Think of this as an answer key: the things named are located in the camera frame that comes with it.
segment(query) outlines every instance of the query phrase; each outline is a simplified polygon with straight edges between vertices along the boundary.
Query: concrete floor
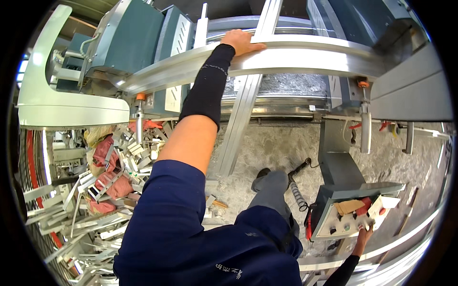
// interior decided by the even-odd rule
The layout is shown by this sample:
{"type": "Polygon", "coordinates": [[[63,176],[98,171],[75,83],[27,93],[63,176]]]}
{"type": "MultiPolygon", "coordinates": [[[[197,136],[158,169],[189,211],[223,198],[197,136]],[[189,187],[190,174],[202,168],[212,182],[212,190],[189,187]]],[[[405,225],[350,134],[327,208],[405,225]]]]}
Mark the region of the concrete floor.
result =
{"type": "MultiPolygon", "coordinates": [[[[297,127],[271,127],[269,124],[250,124],[246,130],[240,154],[232,175],[221,177],[215,174],[213,167],[219,155],[219,148],[224,138],[225,126],[222,126],[207,174],[208,179],[217,179],[219,186],[206,189],[207,195],[213,194],[229,208],[213,207],[213,218],[204,219],[203,224],[232,224],[236,216],[246,209],[255,193],[250,190],[251,182],[259,170],[268,167],[271,170],[289,172],[307,157],[312,158],[312,165],[317,165],[318,144],[320,135],[319,124],[297,124],[297,127]]],[[[440,124],[416,124],[425,128],[441,130],[440,124]]],[[[360,168],[366,182],[395,182],[406,183],[406,190],[401,192],[401,201],[397,208],[392,209],[388,217],[377,230],[367,247],[382,246],[386,239],[391,238],[398,230],[404,214],[409,212],[407,204],[412,199],[413,190],[419,188],[415,206],[404,231],[415,227],[430,215],[435,208],[442,179],[445,172],[445,158],[440,168],[437,160],[443,141],[438,138],[416,136],[413,154],[402,153],[405,147],[405,134],[394,137],[388,132],[379,132],[380,124],[372,127],[372,151],[364,155],[356,148],[351,148],[350,154],[360,168]]],[[[318,189],[323,184],[320,168],[307,168],[296,178],[296,182],[305,200],[311,204],[315,201],[318,189]]],[[[305,212],[299,212],[291,190],[285,193],[294,218],[300,225],[300,240],[304,246],[301,257],[328,256],[335,250],[326,248],[334,241],[310,243],[305,239],[303,222],[305,212]]],[[[419,233],[409,241],[390,251],[385,262],[400,255],[420,241],[424,233],[419,233]]]]}

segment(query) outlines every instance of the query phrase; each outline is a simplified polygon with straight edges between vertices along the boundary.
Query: person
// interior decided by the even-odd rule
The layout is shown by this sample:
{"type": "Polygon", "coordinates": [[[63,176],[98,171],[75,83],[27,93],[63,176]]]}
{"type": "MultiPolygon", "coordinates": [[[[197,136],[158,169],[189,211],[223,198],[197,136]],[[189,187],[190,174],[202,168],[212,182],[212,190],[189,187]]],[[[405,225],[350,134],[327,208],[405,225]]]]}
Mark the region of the person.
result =
{"type": "MultiPolygon", "coordinates": [[[[259,172],[251,186],[256,195],[233,225],[209,231],[201,225],[230,62],[266,47],[250,40],[247,32],[229,31],[197,74],[114,258],[120,285],[302,285],[297,258],[303,248],[284,201],[284,172],[259,172]]],[[[370,234],[361,231],[340,268],[345,271],[337,270],[331,281],[348,280],[370,234]]]]}

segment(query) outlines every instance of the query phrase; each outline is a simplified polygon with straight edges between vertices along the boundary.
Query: gray pants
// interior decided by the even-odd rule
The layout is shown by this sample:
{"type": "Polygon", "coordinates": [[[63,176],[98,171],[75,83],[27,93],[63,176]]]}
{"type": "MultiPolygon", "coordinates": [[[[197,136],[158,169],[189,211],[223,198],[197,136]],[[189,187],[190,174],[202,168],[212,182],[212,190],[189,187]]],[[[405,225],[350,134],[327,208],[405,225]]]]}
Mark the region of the gray pants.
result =
{"type": "MultiPolygon", "coordinates": [[[[291,210],[285,202],[284,193],[288,187],[288,175],[283,171],[273,171],[266,176],[257,178],[251,184],[251,189],[256,193],[248,209],[256,205],[265,206],[276,210],[289,224],[291,210]]],[[[293,232],[299,236],[299,225],[293,219],[293,232]]]]}

